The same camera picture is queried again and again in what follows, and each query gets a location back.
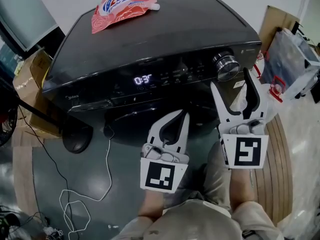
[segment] black washing machine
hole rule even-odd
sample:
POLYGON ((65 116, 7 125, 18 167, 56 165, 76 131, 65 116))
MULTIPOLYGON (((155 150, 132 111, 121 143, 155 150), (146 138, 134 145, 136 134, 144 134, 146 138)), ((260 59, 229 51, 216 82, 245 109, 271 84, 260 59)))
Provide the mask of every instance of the black washing machine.
POLYGON ((243 68, 252 68, 258 34, 221 0, 157 0, 159 11, 91 33, 94 10, 65 37, 43 94, 106 136, 140 146, 152 123, 178 109, 190 113, 189 135, 211 132, 217 112, 210 82, 229 105, 243 68))

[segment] black cable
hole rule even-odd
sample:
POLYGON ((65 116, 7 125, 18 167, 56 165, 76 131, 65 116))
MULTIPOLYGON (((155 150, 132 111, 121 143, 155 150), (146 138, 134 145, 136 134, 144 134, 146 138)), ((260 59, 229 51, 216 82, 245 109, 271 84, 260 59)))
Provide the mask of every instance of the black cable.
POLYGON ((40 217, 36 216, 36 214, 37 214, 37 213, 39 213, 39 214, 43 214, 42 212, 37 211, 34 215, 32 215, 32 216, 28 217, 28 218, 25 220, 25 222, 24 222, 24 223, 22 223, 20 226, 18 226, 15 230, 13 230, 13 231, 9 232, 9 234, 11 234, 11 233, 13 233, 13 232, 17 231, 18 229, 20 229, 20 228, 21 228, 21 227, 23 227, 24 225, 28 224, 30 221, 32 221, 32 219, 33 219, 34 217, 36 217, 36 218, 40 219, 40 220, 41 220, 41 222, 42 222, 42 224, 43 224, 43 220, 42 220, 42 218, 40 218, 40 217))
MULTIPOLYGON (((12 210, 0 210, 0 213, 18 214, 17 211, 12 211, 12 210)), ((36 218, 40 219, 41 222, 42 222, 42 224, 43 224, 43 223, 44 223, 43 219, 42 219, 41 217, 36 216, 36 214, 40 214, 40 216, 43 215, 44 220, 46 220, 46 215, 45 215, 43 212, 41 212, 41 211, 37 211, 33 216, 30 216, 27 220, 29 220, 31 217, 36 217, 36 218)))
MULTIPOLYGON (((4 207, 4 208, 6 208, 6 209, 8 209, 8 207, 7 206, 5 206, 5 205, 0 205, 0 213, 12 213, 12 214, 19 214, 19 211, 13 211, 13 210, 1 210, 2 209, 2 207, 4 207)), ((41 211, 37 211, 35 214, 40 214, 40 215, 43 215, 44 217, 46 217, 46 215, 43 213, 43 212, 41 212, 41 211)))
MULTIPOLYGON (((49 154, 49 152, 47 151, 45 145, 41 142, 41 140, 39 139, 38 135, 36 134, 35 130, 30 126, 30 124, 27 123, 26 121, 26 118, 24 116, 24 113, 22 112, 22 109, 20 106, 18 106, 20 111, 21 111, 21 114, 22 114, 22 118, 24 120, 24 122, 26 123, 27 126, 30 127, 30 129, 33 131, 34 135, 36 136, 36 138, 38 139, 38 141, 41 143, 42 147, 44 148, 46 154, 48 155, 48 157, 52 160, 52 162, 55 164, 55 168, 56 168, 56 171, 58 172, 58 174, 65 180, 65 184, 66 184, 66 189, 69 190, 69 185, 68 185, 68 180, 60 173, 59 169, 58 169, 58 165, 56 163, 56 161, 51 157, 51 155, 49 154)), ((67 193, 67 200, 68 200, 68 203, 70 203, 70 192, 68 191, 67 193)), ((69 205, 69 210, 70 210, 70 219, 71 219, 71 222, 72 222, 72 209, 71 209, 71 206, 69 205)))

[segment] hand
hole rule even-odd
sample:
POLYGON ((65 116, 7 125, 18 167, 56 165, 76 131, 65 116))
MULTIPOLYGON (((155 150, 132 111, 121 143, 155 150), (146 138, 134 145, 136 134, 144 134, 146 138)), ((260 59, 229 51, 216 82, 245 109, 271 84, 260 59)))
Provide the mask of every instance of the hand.
POLYGON ((148 217, 156 221, 162 216, 164 211, 164 194, 158 191, 145 191, 144 201, 138 216, 148 217))

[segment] digital display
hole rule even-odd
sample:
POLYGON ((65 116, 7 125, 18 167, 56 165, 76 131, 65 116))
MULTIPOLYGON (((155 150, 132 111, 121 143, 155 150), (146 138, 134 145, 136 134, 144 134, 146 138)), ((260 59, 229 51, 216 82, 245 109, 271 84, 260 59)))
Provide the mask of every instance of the digital display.
POLYGON ((140 86, 143 84, 148 84, 151 81, 151 77, 152 77, 152 74, 143 75, 141 77, 135 77, 133 81, 136 86, 140 86))

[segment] detergent bag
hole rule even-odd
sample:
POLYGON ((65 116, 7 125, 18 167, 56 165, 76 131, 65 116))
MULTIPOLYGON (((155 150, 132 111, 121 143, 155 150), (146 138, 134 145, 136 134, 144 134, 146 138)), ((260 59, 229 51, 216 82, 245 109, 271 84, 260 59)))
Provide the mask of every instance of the detergent bag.
POLYGON ((102 0, 91 19, 92 33, 109 25, 143 15, 148 9, 159 10, 157 0, 102 0))

